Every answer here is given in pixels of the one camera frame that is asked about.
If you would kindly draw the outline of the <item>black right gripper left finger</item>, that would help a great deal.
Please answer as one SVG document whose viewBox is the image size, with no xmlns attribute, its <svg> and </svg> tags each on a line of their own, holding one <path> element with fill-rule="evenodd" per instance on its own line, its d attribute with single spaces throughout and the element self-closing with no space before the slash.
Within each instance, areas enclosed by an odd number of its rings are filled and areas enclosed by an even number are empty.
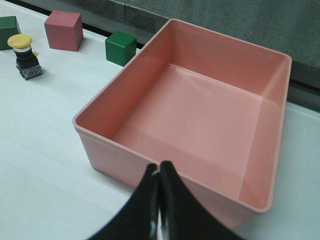
<svg viewBox="0 0 320 240">
<path fill-rule="evenodd" d="M 159 215 L 159 171 L 146 166 L 137 188 L 120 211 L 91 240 L 156 240 Z"/>
</svg>

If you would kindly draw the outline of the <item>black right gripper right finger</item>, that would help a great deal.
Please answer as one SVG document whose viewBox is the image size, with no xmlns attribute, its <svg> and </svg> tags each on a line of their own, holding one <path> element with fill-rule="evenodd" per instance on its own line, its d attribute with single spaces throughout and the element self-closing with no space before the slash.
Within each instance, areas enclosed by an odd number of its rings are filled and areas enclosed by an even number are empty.
<svg viewBox="0 0 320 240">
<path fill-rule="evenodd" d="M 170 161 L 160 164 L 159 209 L 164 240 L 241 240 L 186 187 Z"/>
</svg>

